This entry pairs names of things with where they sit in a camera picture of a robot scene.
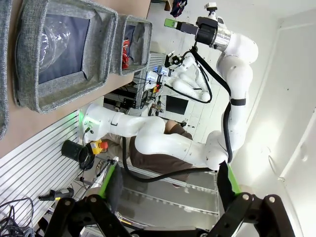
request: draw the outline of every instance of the black cup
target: black cup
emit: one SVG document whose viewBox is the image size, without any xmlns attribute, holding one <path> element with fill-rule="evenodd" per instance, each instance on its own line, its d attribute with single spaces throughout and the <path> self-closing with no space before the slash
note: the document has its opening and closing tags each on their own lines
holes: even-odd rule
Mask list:
<svg viewBox="0 0 316 237">
<path fill-rule="evenodd" d="M 79 163 L 83 163 L 88 156 L 88 147 L 66 140 L 61 148 L 61 154 Z"/>
</svg>

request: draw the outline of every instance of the gray bin lining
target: gray bin lining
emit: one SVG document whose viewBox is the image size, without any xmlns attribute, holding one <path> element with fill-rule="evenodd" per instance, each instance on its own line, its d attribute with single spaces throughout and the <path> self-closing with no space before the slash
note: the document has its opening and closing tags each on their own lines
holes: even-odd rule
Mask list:
<svg viewBox="0 0 316 237">
<path fill-rule="evenodd" d="M 89 19 L 82 71 L 39 84 L 41 34 L 46 14 Z M 118 14 L 88 0 L 25 0 L 16 50 L 16 101 L 47 113 L 105 84 Z"/>
<path fill-rule="evenodd" d="M 9 123 L 7 98 L 7 48 L 12 0 L 0 1 L 0 139 L 5 135 Z"/>
<path fill-rule="evenodd" d="M 128 25 L 135 26 L 129 48 L 129 55 L 133 58 L 133 60 L 129 61 L 129 67 L 127 69 L 122 69 L 123 42 L 125 29 Z M 125 76 L 147 67 L 152 39 L 152 29 L 152 23 L 144 18 L 138 18 L 131 15 L 118 16 L 118 27 L 115 34 L 114 49 L 111 58 L 111 73 Z"/>
</svg>

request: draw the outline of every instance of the ceiling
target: ceiling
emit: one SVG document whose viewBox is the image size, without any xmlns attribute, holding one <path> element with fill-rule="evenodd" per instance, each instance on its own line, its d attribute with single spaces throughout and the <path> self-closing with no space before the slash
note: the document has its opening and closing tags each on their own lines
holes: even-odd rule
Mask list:
<svg viewBox="0 0 316 237">
<path fill-rule="evenodd" d="M 316 8 L 315 0 L 240 0 L 249 4 L 264 7 L 282 18 Z"/>
</svg>

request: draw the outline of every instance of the workbench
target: workbench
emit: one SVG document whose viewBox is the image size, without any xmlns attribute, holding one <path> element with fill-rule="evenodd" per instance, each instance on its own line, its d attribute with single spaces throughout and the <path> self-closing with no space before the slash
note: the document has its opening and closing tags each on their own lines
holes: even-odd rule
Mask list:
<svg viewBox="0 0 316 237">
<path fill-rule="evenodd" d="M 116 10 L 121 14 L 130 14 L 138 17 L 147 17 L 150 0 L 95 0 Z M 129 83 L 133 79 L 133 74 L 125 77 L 110 74 L 107 78 L 105 86 L 102 88 L 78 98 L 59 109 L 48 114 L 39 114 L 28 108 L 22 108 L 15 104 L 13 98 L 13 64 L 14 64 L 14 48 L 16 42 L 15 25 L 18 13 L 22 5 L 22 0 L 13 0 L 12 13 L 10 20 L 9 38 L 8 38 L 8 72 L 7 72 L 7 90 L 9 104 L 9 125 L 4 138 L 0 141 L 0 158 L 8 154 L 10 151 L 39 133 L 46 127 L 67 116 L 78 108 L 88 104 L 89 102 Z"/>
</svg>

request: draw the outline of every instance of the screw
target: screw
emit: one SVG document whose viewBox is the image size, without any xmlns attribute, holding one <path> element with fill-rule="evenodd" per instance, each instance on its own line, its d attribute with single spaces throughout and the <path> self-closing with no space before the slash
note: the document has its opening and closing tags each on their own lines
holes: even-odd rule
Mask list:
<svg viewBox="0 0 316 237">
<path fill-rule="evenodd" d="M 269 197 L 269 201 L 273 203 L 276 201 L 276 199 L 274 197 Z"/>
<path fill-rule="evenodd" d="M 249 200 L 249 196 L 247 194 L 242 195 L 242 198 L 245 200 Z"/>
</svg>

